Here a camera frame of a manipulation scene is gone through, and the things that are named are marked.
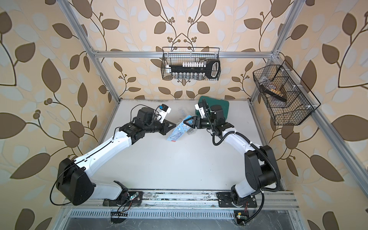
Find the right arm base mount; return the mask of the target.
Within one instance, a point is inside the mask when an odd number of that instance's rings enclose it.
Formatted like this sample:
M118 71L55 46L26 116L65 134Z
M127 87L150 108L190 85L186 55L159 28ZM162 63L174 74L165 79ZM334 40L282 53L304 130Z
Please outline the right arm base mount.
M231 192L217 192L216 197L218 199L218 205L220 208L256 208L257 201L253 196L246 196L240 198L233 191Z

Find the blue ruler set pouch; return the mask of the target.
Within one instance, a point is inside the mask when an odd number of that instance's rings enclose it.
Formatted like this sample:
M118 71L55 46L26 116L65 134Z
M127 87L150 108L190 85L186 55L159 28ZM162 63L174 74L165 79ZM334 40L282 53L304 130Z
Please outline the blue ruler set pouch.
M183 121L187 118L190 118L192 116L185 117L180 123L177 124L176 128L173 129L173 131L170 133L167 141L176 142L178 141L184 134L192 134L194 132L194 129L188 127L187 125L183 124Z

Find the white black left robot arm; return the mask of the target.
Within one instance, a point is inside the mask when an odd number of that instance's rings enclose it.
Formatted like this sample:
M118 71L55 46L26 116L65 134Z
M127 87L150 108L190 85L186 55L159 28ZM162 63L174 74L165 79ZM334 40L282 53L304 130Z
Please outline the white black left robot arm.
M116 201L118 205L132 202L139 193L130 195L128 188L119 181L106 184L93 181L92 177L105 163L142 139L145 134L160 133L165 136L174 129L176 124L165 119L170 111L171 108L165 104L156 109L141 108L136 117L117 127L113 137L101 145L74 160L64 159L59 164L54 187L75 206L89 199Z

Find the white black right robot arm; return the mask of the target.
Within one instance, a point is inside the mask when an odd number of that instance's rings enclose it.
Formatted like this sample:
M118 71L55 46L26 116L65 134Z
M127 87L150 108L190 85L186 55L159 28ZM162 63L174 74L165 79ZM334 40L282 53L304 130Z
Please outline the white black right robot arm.
M244 157L245 179L232 186L230 199L234 206L243 207L256 194L281 190L281 176L272 148L253 143L226 121L220 105L209 106L205 101L195 105L199 116L184 120L194 129L206 129L212 136L212 144L226 142Z

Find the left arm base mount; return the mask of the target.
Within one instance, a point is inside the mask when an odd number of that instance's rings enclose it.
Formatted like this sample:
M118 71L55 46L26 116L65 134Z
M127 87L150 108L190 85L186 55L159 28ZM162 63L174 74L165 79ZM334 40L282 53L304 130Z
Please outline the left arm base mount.
M122 191L119 193L119 196L115 200L105 199L103 201L103 206L105 207L115 207L115 206L124 206L124 205L140 205L142 203L143 194L142 191L129 191L126 186L124 186L119 181L114 181L115 184L120 186Z

